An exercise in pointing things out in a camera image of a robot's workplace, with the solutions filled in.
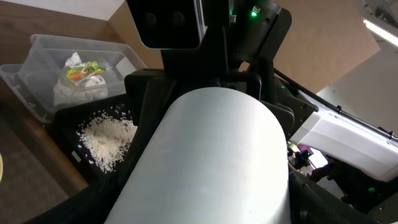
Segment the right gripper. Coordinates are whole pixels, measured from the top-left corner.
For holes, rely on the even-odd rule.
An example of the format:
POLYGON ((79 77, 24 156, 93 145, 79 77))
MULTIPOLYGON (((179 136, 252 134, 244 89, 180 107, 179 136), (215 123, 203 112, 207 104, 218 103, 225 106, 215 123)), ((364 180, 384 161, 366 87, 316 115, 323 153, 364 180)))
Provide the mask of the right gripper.
POLYGON ((166 70, 143 68, 125 77, 132 120, 139 126, 138 140, 152 137, 178 97, 206 87, 235 88, 257 99, 276 116, 287 139, 317 111, 317 106, 299 96, 302 86, 274 68, 278 44, 259 46, 246 72, 237 69, 242 60, 217 56, 212 49, 202 45, 192 52, 165 51, 162 55, 172 62, 166 70))

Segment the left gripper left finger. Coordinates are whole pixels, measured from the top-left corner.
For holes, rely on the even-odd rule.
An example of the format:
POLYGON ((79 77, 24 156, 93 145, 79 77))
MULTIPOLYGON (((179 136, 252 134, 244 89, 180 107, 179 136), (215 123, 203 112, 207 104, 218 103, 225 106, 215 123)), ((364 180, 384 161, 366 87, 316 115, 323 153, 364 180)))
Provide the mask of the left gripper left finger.
POLYGON ((115 106, 127 111, 128 118, 138 126, 137 134, 129 142, 124 160, 116 169, 105 174, 87 159, 74 166, 89 182, 89 186, 56 207, 30 219, 30 223, 103 223, 135 168, 165 112, 177 99, 177 81, 167 77, 132 77, 125 82, 126 93, 107 99, 62 109, 55 113, 48 128, 51 136, 69 154, 79 156, 87 148, 79 149, 76 132, 78 124, 88 121, 94 112, 115 114, 115 106))

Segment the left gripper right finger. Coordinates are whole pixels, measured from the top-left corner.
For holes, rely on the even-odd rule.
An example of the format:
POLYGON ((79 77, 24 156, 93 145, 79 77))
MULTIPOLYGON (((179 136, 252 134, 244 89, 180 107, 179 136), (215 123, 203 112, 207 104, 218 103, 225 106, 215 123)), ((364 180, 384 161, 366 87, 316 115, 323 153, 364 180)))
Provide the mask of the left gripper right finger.
POLYGON ((298 171, 289 173, 293 224, 377 224, 298 171))

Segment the white napkin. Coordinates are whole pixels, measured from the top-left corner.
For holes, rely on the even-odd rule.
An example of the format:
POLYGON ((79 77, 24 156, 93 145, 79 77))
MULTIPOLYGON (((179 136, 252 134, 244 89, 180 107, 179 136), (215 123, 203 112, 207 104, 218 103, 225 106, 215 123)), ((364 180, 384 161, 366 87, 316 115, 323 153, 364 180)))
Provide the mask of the white napkin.
POLYGON ((66 72, 69 67, 81 65, 82 63, 85 62, 81 60, 77 52, 72 53, 72 56, 66 60, 63 68, 64 74, 58 79, 57 84, 53 88, 54 106, 86 103, 108 96, 108 87, 103 77, 106 70, 101 74, 90 76, 76 83, 71 82, 66 77, 66 72))

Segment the green snack wrapper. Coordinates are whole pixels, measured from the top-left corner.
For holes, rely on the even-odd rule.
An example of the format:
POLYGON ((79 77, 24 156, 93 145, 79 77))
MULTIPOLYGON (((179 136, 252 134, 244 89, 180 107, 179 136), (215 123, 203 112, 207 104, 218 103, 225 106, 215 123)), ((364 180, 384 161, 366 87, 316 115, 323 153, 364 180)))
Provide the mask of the green snack wrapper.
POLYGON ((66 72, 66 77, 71 82, 76 83, 90 76, 101 74, 105 70, 106 69, 104 67, 99 66, 99 64, 96 61, 85 62, 82 63, 81 65, 75 65, 69 67, 69 69, 66 72))

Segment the white cup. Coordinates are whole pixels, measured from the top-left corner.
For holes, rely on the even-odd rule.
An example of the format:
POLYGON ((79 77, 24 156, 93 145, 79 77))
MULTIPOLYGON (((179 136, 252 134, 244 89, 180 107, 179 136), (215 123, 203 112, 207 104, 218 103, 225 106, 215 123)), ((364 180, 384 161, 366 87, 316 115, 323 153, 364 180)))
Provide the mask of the white cup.
POLYGON ((107 223, 289 223, 277 118, 240 91, 190 91, 168 108, 107 223))

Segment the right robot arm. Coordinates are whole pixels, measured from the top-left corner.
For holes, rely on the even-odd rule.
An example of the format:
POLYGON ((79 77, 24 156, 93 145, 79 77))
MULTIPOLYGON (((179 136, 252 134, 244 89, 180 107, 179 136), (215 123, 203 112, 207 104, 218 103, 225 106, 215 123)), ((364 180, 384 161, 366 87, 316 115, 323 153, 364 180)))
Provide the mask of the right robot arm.
POLYGON ((333 106, 274 67, 290 12, 273 1, 129 1, 142 43, 159 49, 163 68, 125 81, 142 103, 170 103, 204 87, 226 87, 264 103, 286 140, 334 158, 343 201, 367 213, 397 193, 397 138, 333 106))

